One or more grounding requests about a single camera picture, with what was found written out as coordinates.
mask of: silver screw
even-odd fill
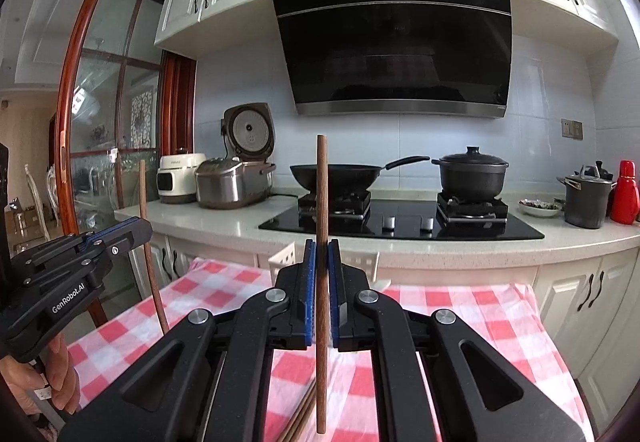
[[[209,312],[204,310],[204,308],[196,308],[196,310],[189,312],[187,318],[192,325],[201,325],[209,319]]]
[[[361,290],[358,299],[363,303],[375,303],[378,301],[378,293],[375,290]]]
[[[443,325],[451,325],[456,322],[456,315],[451,310],[443,308],[436,312],[436,321]]]
[[[287,293],[284,292],[282,288],[271,288],[264,296],[267,298],[267,301],[271,301],[272,303],[280,303],[280,301],[284,300],[284,298],[287,297]]]

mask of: white plastic basket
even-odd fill
[[[304,258],[304,245],[290,243],[280,252],[269,258],[269,271],[271,272],[271,284],[275,285],[278,271],[282,267],[301,263]],[[340,249],[340,259],[345,265],[359,268],[365,272],[369,283],[373,283],[378,276],[379,252],[349,252]]]

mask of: black glass cooktop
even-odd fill
[[[395,228],[384,229],[385,218],[395,216]],[[433,230],[424,229],[433,218]],[[315,234],[316,223],[310,216],[299,216],[294,205],[258,226],[270,231]],[[436,210],[436,202],[408,200],[371,200],[369,216],[362,222],[356,219],[330,218],[329,234],[333,236],[375,237],[387,239],[424,240],[507,240],[543,239],[544,234],[521,219],[508,214],[506,223],[456,223],[447,225]]]

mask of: red thermos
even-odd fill
[[[636,165],[631,160],[620,162],[620,177],[611,206],[611,219],[631,225],[640,213],[640,197],[636,185]]]

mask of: red and white tablecloth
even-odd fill
[[[268,271],[234,263],[197,259],[190,271],[162,290],[171,326],[194,308],[214,314],[238,308],[271,286]],[[487,287],[391,286],[385,291],[408,310],[431,314],[449,308],[535,383],[593,441],[584,405],[558,350],[543,329],[528,285]],[[74,343],[73,356],[86,405],[161,337],[151,298],[123,312]],[[265,441],[274,441],[302,399],[315,372],[315,351],[274,353]],[[331,350],[328,374],[327,434],[315,433],[311,416],[300,441],[378,440],[369,352]]]

